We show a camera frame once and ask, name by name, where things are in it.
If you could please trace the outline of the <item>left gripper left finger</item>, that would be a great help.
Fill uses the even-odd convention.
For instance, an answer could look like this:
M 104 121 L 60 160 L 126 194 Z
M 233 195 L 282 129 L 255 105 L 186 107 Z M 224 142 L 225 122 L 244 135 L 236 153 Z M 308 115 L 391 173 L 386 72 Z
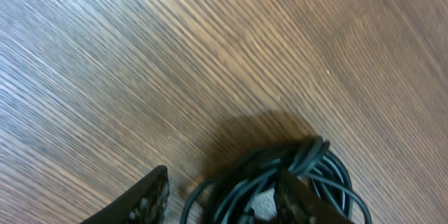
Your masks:
M 168 198 L 167 167 L 159 165 L 81 224 L 163 224 Z

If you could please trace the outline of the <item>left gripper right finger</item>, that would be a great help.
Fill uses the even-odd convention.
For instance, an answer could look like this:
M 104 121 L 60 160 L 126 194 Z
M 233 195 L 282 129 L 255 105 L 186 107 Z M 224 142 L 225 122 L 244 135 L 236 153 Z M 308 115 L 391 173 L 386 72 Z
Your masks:
M 352 224 L 284 168 L 276 174 L 274 201 L 279 224 Z

